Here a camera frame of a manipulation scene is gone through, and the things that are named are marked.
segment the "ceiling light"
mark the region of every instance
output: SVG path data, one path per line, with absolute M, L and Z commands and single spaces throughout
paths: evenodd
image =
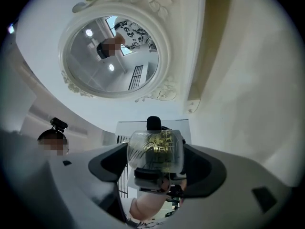
M 13 33 L 14 33 L 15 30 L 14 30 L 13 24 L 11 24 L 11 25 L 9 26 L 8 31 L 9 31 L 10 34 L 13 34 Z
M 88 29 L 88 30 L 86 30 L 86 34 L 87 34 L 87 36 L 90 36 L 90 37 L 91 37 L 91 36 L 93 35 L 93 32 L 92 32 L 91 30 Z

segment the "black trim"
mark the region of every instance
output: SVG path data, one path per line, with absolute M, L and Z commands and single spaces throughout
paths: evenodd
M 121 182 L 121 186 L 120 186 L 120 188 L 122 189 L 122 176 L 120 176 L 120 182 Z
M 117 183 L 127 164 L 126 152 L 127 144 L 121 144 L 90 160 L 88 169 L 101 181 Z
M 184 147 L 184 170 L 187 187 L 184 198 L 204 198 L 214 193 L 225 181 L 227 171 L 217 158 L 187 144 Z
M 64 160 L 63 161 L 63 165 L 64 166 L 68 166 L 68 165 L 70 165 L 70 164 L 72 164 L 69 160 Z
M 99 207 L 108 212 L 113 217 L 126 223 L 127 218 L 121 204 L 118 188 L 116 187 L 111 194 L 107 195 L 99 204 Z
M 123 170 L 123 189 L 125 191 L 125 168 Z
M 163 173 L 160 170 L 136 168 L 134 170 L 134 177 L 145 180 L 158 180 L 163 177 Z
M 126 165 L 127 167 L 127 175 L 126 175 L 126 181 L 128 181 L 128 164 Z M 128 186 L 126 184 L 126 191 L 127 191 L 127 197 L 128 197 Z
M 252 189 L 252 193 L 256 198 L 260 208 L 262 209 L 263 213 L 266 213 L 269 209 L 271 209 L 276 203 L 277 200 L 272 195 L 266 187 L 258 187 Z
M 128 194 L 127 192 L 124 192 L 124 191 L 120 191 L 120 190 L 119 190 L 119 192 L 120 192 L 120 193 L 123 193 L 123 194 Z
M 120 22 L 120 23 L 117 23 L 115 26 L 114 26 L 114 30 L 116 31 L 121 25 L 124 25 L 123 23 L 124 21 Z

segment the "window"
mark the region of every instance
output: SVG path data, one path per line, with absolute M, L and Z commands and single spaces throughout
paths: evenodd
M 111 30 L 111 33 L 113 36 L 115 36 L 114 23 L 115 23 L 116 18 L 117 18 L 117 16 L 111 16 L 106 19 L 107 25 L 108 25 L 109 29 Z M 124 45 L 121 45 L 121 51 L 124 56 L 132 53 L 132 51 L 130 51 Z
M 140 85 L 143 65 L 136 66 L 133 71 L 132 80 L 130 81 L 128 90 L 137 88 Z

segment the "black rectangle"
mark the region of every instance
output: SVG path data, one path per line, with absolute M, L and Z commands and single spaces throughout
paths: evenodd
M 275 197 L 271 194 L 269 189 L 266 187 L 254 188 L 254 189 L 252 189 L 252 193 L 254 194 L 263 213 L 266 213 L 269 209 L 271 209 L 277 203 Z

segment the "white carved frame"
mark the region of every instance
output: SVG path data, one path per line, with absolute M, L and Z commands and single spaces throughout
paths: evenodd
M 152 37 L 158 49 L 159 62 L 156 72 L 152 79 L 140 88 L 134 91 L 125 92 L 97 92 L 89 87 L 84 87 L 79 80 L 75 79 L 71 74 L 65 61 L 67 52 L 69 51 L 70 42 L 75 34 L 86 24 L 94 19 L 104 16 L 119 16 L 136 22 L 141 25 Z M 164 27 L 159 21 L 145 10 L 136 7 L 133 4 L 123 2 L 106 2 L 95 4 L 83 11 L 75 14 L 75 18 L 69 23 L 61 35 L 59 42 L 59 61 L 61 72 L 65 81 L 73 89 L 81 95 L 92 97 L 102 97 L 106 99 L 139 99 L 149 95 L 154 91 L 167 76 L 168 69 L 171 64 L 172 50 L 170 40 Z

